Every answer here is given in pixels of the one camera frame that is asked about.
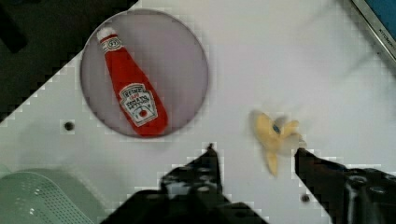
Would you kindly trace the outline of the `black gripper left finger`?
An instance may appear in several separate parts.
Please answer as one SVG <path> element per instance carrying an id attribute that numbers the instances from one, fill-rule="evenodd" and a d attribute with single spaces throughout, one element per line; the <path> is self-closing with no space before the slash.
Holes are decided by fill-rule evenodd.
<path id="1" fill-rule="evenodd" d="M 208 145 L 200 157 L 161 178 L 157 189 L 140 190 L 102 224 L 268 224 L 245 203 L 222 192 L 219 156 Z"/>

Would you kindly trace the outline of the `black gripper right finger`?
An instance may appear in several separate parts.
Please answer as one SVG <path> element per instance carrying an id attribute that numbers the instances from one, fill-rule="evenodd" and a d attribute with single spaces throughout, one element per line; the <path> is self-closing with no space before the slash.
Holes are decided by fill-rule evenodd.
<path id="1" fill-rule="evenodd" d="M 325 209 L 332 224 L 396 224 L 395 176 L 374 168 L 347 168 L 304 148 L 295 173 Z"/>

